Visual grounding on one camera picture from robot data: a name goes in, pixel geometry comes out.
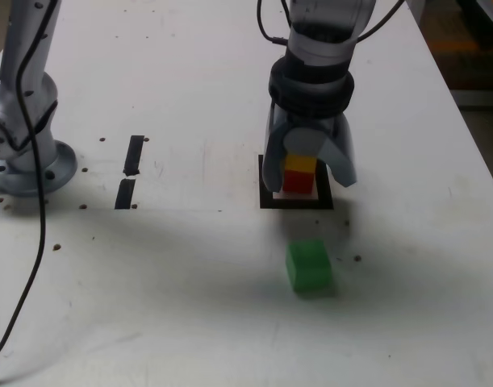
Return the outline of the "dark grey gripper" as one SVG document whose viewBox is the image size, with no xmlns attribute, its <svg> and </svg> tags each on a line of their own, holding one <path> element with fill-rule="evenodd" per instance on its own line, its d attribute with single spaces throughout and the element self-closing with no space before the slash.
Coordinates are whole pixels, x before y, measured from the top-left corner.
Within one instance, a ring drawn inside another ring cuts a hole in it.
<svg viewBox="0 0 493 387">
<path fill-rule="evenodd" d="M 286 151 L 323 161 L 334 180 L 343 187 L 357 181 L 352 138 L 344 114 L 328 119 L 309 119 L 289 113 L 271 102 L 262 166 L 262 178 L 271 193 L 282 188 Z"/>
</svg>

